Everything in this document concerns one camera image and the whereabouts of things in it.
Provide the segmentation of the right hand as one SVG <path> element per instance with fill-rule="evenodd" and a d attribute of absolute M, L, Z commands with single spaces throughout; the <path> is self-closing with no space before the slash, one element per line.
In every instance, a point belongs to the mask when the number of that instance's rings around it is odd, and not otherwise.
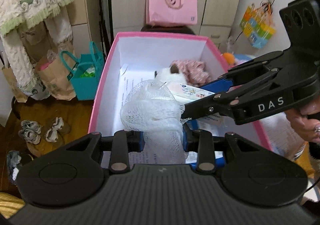
<path fill-rule="evenodd" d="M 305 141 L 319 143 L 319 120 L 308 119 L 309 115 L 319 113 L 319 96 L 302 106 L 285 111 L 291 128 Z"/>

